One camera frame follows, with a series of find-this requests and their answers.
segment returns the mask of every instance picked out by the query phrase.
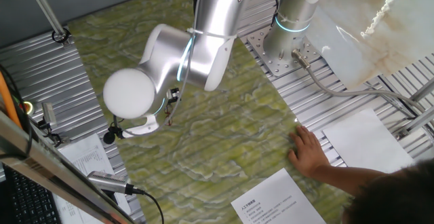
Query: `finger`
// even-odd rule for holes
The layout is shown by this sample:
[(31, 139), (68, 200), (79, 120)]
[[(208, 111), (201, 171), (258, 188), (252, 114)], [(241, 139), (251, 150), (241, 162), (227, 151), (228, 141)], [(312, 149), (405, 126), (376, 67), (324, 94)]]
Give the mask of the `finger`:
[(297, 158), (296, 153), (294, 152), (294, 150), (290, 149), (290, 152), (288, 153), (288, 159), (290, 160), (291, 164), (297, 165), (298, 158)]
[(304, 130), (304, 132), (311, 133), (311, 132), (309, 132), (309, 130), (307, 130), (306, 126), (302, 126), (301, 128)]
[(297, 127), (297, 132), (300, 135), (300, 138), (303, 140), (303, 143), (306, 145), (311, 144), (311, 140), (309, 138), (309, 133), (306, 133), (306, 130), (304, 126)]
[(304, 145), (303, 140), (299, 136), (295, 135), (294, 133), (290, 133), (290, 137), (292, 138), (292, 140), (296, 144), (297, 149), (300, 149), (303, 147), (303, 145)]
[(311, 132), (312, 136), (313, 136), (313, 142), (315, 142), (315, 144), (321, 146), (321, 143), (319, 143), (318, 138), (315, 136), (315, 134), (313, 134), (313, 132)]
[(317, 142), (315, 141), (315, 135), (313, 134), (313, 132), (309, 133), (309, 140), (311, 142), (312, 145), (316, 145)]

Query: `gray cable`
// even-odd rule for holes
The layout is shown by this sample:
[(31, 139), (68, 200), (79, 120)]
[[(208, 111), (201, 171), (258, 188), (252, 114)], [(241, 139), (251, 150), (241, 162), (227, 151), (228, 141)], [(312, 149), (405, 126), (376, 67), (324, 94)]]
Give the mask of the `gray cable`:
[(333, 96), (343, 96), (343, 97), (345, 97), (345, 96), (359, 96), (359, 95), (369, 95), (369, 94), (386, 95), (386, 96), (391, 96), (391, 97), (394, 97), (394, 98), (400, 98), (400, 99), (408, 102), (410, 105), (412, 105), (416, 109), (418, 109), (421, 113), (425, 112), (425, 110), (422, 108), (422, 106), (420, 106), (417, 102), (414, 102), (413, 100), (410, 100), (409, 98), (406, 98), (405, 96), (402, 96), (401, 94), (397, 94), (397, 93), (390, 92), (390, 91), (384, 91), (384, 90), (368, 90), (368, 91), (358, 91), (358, 92), (335, 92), (335, 91), (332, 91), (332, 90), (326, 88), (318, 80), (318, 78), (315, 76), (315, 74), (313, 74), (311, 68), (308, 68), (307, 72), (312, 77), (312, 80), (315, 82), (315, 84), (317, 84), (317, 86), (319, 86), (322, 90), (324, 90), (325, 92), (327, 92), (327, 93), (329, 93), (329, 94), (331, 94)]
[[(377, 88), (375, 88), (373, 85), (371, 85), (370, 82), (365, 82), (365, 85), (367, 85), (368, 87), (370, 87), (373, 90), (379, 90)], [(406, 115), (408, 118), (407, 119), (414, 119), (414, 115), (411, 114), (409, 111), (406, 111), (404, 108), (401, 107), (400, 104), (398, 104), (395, 100), (393, 100), (392, 98), (389, 98), (388, 96), (381, 94), (380, 95), (382, 98), (384, 98), (387, 102), (389, 102), (392, 106), (394, 106), (397, 110), (401, 111), (404, 115)]]

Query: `keyboard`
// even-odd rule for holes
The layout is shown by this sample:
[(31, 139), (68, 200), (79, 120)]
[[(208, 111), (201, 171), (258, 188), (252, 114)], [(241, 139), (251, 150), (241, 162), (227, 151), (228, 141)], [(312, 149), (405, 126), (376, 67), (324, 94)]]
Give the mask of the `keyboard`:
[(61, 224), (50, 191), (15, 170), (3, 167), (16, 223)]

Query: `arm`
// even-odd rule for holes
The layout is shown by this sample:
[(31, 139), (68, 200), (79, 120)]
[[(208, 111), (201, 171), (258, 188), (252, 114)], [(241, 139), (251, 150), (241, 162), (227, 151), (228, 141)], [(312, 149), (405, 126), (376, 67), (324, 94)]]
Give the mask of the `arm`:
[(118, 136), (142, 136), (162, 127), (168, 119), (158, 114), (173, 99), (170, 90), (177, 81), (182, 89), (175, 101), (186, 83), (205, 91), (217, 88), (247, 5), (248, 0), (195, 0), (190, 33), (165, 24), (154, 28), (138, 66), (113, 73), (104, 85), (104, 102), (113, 115), (146, 118), (145, 125), (120, 130)]
[(306, 177), (327, 183), (354, 196), (359, 193), (361, 186), (386, 175), (364, 168), (331, 166), (315, 135), (304, 126), (297, 127), (297, 132), (299, 136), (290, 135), (296, 144), (297, 154), (291, 150), (288, 159)]

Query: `person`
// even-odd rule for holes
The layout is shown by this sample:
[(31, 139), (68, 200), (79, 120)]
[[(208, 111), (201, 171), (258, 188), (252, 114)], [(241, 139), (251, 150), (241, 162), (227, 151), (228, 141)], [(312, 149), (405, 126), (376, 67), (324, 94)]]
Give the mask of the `person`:
[(434, 161), (386, 174), (376, 170), (331, 166), (318, 139), (304, 126), (291, 133), (296, 151), (288, 159), (306, 177), (337, 187), (353, 197), (343, 224), (434, 223)]

